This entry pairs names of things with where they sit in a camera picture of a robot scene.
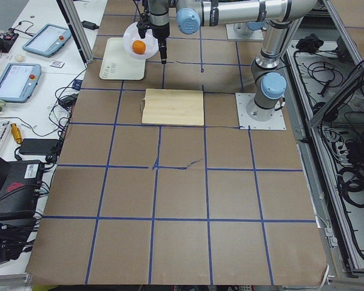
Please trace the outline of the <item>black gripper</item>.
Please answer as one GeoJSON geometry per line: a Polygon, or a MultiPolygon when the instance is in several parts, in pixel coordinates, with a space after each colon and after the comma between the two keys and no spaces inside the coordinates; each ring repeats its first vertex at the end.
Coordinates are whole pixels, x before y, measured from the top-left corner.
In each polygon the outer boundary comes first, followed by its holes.
{"type": "Polygon", "coordinates": [[[148,12],[143,12],[140,14],[140,19],[137,22],[136,27],[138,28],[138,33],[141,39],[146,37],[147,29],[149,28],[149,15],[148,12]]]}
{"type": "Polygon", "coordinates": [[[170,35],[169,11],[161,13],[146,13],[148,25],[147,28],[152,30],[152,35],[158,39],[158,50],[162,64],[167,63],[167,42],[170,35]]]}

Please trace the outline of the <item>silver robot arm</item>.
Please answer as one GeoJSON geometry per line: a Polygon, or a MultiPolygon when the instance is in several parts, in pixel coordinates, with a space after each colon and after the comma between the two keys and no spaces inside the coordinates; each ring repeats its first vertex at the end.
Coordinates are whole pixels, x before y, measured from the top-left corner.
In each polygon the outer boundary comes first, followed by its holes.
{"type": "Polygon", "coordinates": [[[186,35],[194,34],[200,27],[224,24],[230,40],[253,41],[265,25],[262,47],[251,65],[255,83],[262,85],[262,76],[277,69],[302,18],[315,5],[316,1],[303,0],[144,1],[144,12],[136,27],[141,38],[145,38],[147,30],[152,31],[161,62],[166,63],[170,8],[176,10],[178,28],[186,35]]]}

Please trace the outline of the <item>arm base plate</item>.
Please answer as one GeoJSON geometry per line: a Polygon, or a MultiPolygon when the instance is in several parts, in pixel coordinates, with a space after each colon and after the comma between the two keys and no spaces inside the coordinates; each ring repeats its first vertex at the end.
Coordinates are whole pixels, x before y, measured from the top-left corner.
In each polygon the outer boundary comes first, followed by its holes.
{"type": "Polygon", "coordinates": [[[230,41],[262,42],[261,29],[251,30],[247,23],[227,24],[227,38],[230,41]]]}
{"type": "Polygon", "coordinates": [[[283,111],[278,100],[272,109],[261,109],[255,104],[255,93],[236,93],[239,128],[242,130],[286,130],[283,111]]]}

